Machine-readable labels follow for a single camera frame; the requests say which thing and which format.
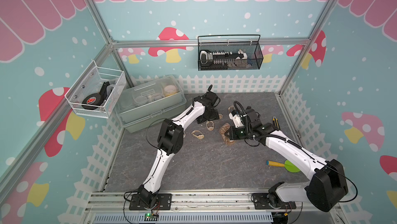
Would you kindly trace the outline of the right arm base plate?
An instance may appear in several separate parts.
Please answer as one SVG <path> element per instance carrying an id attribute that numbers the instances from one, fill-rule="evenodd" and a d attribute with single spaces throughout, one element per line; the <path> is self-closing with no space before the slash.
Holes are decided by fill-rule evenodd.
<path id="1" fill-rule="evenodd" d="M 250 198 L 256 210 L 295 210 L 295 202 L 282 202 L 273 193 L 253 193 Z"/>

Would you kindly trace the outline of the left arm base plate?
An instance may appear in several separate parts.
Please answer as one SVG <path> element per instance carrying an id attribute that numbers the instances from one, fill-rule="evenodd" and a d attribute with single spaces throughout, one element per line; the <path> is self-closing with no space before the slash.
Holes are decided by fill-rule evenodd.
<path id="1" fill-rule="evenodd" d="M 133 194 L 128 209 L 130 211 L 170 210 L 171 203 L 172 194 L 154 194 L 150 196 Z"/>

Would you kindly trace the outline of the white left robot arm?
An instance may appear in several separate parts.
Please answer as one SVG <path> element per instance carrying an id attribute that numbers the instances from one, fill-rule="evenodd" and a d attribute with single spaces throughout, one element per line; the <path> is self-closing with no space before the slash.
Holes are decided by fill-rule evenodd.
<path id="1" fill-rule="evenodd" d="M 194 121 L 200 124 L 218 120 L 219 113 L 216 107 L 220 102 L 220 98 L 208 90 L 202 96 L 195 97 L 192 104 L 180 115 L 162 122 L 155 161 L 147 178 L 136 190 L 137 196 L 146 208 L 153 208 L 157 202 L 165 171 L 173 156 L 183 146 L 185 128 Z"/>

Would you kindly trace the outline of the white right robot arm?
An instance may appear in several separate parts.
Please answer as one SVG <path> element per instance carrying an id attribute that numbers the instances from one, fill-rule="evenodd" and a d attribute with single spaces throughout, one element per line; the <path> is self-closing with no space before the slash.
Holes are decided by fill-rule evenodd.
<path id="1" fill-rule="evenodd" d="M 263 124 L 259 114 L 239 102 L 229 114 L 233 121 L 225 136 L 230 140 L 256 141 L 291 162 L 308 179 L 303 183 L 279 182 L 265 196 L 265 205 L 281 209 L 290 202 L 307 202 L 318 210 L 329 212 L 348 193 L 344 168 L 335 159 L 326 160 L 311 153 L 288 138 L 279 128 L 277 120 Z"/>

